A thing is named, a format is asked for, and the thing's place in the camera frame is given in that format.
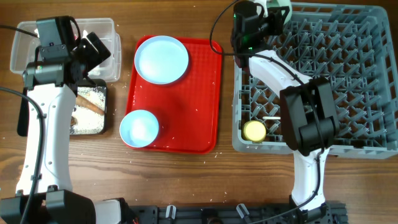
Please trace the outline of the white napkin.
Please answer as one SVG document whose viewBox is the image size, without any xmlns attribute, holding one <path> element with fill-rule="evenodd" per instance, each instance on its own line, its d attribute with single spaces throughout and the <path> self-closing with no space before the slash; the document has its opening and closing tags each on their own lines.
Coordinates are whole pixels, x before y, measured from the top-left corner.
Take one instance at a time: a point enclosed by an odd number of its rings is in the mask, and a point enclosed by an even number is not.
<svg viewBox="0 0 398 224">
<path fill-rule="evenodd" d="M 88 74 L 91 76 L 101 75 L 101 67 L 99 65 L 97 65 L 94 69 L 92 69 L 90 72 L 88 72 Z"/>
</svg>

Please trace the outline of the green bowl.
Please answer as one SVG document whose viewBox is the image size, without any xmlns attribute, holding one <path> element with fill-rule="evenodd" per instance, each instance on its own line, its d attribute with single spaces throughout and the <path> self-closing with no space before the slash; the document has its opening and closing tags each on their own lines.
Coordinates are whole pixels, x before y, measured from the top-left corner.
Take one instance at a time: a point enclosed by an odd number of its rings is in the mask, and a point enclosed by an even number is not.
<svg viewBox="0 0 398 224">
<path fill-rule="evenodd" d="M 266 1 L 266 16 L 269 16 L 271 14 L 271 8 L 274 7 L 285 7 L 287 6 L 288 9 L 288 13 L 287 16 L 285 18 L 284 23 L 288 23 L 292 17 L 292 3 L 290 0 L 267 0 Z"/>
</svg>

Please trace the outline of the brown food chunk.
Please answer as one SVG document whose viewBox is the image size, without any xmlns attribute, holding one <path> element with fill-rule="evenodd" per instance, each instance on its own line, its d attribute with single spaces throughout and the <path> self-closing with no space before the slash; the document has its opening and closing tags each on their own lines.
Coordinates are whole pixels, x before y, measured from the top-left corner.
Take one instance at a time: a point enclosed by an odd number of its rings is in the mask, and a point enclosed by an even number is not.
<svg viewBox="0 0 398 224">
<path fill-rule="evenodd" d="M 74 125 L 76 125 L 76 124 L 77 124 L 77 119 L 76 119 L 74 116 L 72 116 L 72 117 L 71 117 L 70 126 L 74 126 Z"/>
</svg>

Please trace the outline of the light blue rice bowl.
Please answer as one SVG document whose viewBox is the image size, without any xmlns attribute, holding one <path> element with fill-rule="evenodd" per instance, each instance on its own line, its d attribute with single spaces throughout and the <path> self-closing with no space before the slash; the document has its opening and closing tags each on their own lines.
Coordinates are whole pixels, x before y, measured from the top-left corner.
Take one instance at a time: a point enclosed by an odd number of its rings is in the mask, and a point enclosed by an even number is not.
<svg viewBox="0 0 398 224">
<path fill-rule="evenodd" d="M 119 127 L 122 141 L 133 148 L 152 144 L 159 133 L 158 119 L 147 110 L 134 110 L 123 118 Z"/>
</svg>

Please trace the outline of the white plastic spoon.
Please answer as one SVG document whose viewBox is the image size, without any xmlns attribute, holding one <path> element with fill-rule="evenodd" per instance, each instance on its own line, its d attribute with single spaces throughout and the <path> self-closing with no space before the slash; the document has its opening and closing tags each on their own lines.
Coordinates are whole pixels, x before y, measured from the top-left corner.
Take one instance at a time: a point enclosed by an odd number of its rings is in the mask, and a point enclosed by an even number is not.
<svg viewBox="0 0 398 224">
<path fill-rule="evenodd" d="M 279 116 L 263 116 L 262 118 L 264 120 L 280 120 L 281 119 Z"/>
</svg>

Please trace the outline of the yellow plastic cup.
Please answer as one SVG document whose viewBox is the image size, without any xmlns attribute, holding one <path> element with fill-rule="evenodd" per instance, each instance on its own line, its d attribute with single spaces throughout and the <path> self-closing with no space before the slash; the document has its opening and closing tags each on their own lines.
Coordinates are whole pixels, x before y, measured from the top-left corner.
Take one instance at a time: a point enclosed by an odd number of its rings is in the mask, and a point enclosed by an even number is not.
<svg viewBox="0 0 398 224">
<path fill-rule="evenodd" d="M 266 134 L 266 127 L 260 121 L 248 121 L 243 126 L 243 136 L 248 141 L 262 142 Z"/>
</svg>

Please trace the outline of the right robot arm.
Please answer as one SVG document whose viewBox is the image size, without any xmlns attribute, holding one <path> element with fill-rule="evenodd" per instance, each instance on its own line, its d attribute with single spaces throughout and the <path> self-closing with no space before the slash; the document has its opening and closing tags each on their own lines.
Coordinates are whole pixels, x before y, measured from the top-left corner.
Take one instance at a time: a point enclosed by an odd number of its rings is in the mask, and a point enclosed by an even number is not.
<svg viewBox="0 0 398 224">
<path fill-rule="evenodd" d="M 290 203 L 309 221 L 326 214 L 325 162 L 339 123 L 330 82 L 301 74 L 265 43 L 265 36 L 282 33 L 289 11 L 288 6 L 236 3 L 231 45 L 237 66 L 265 83 L 279 98 L 282 135 L 294 154 Z"/>
</svg>

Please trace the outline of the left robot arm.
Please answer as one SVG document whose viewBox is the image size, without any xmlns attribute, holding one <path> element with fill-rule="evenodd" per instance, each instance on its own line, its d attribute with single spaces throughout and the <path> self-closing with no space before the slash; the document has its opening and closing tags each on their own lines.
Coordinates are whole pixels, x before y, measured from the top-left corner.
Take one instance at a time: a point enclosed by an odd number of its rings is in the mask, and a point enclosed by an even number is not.
<svg viewBox="0 0 398 224">
<path fill-rule="evenodd" d="M 110 57 L 91 32 L 76 40 L 73 34 L 40 36 L 41 61 L 24 72 L 29 121 L 24 168 L 14 197 L 1 200 L 6 223 L 126 223 L 129 207 L 121 199 L 93 202 L 76 194 L 68 164 L 70 120 L 78 83 Z"/>
</svg>

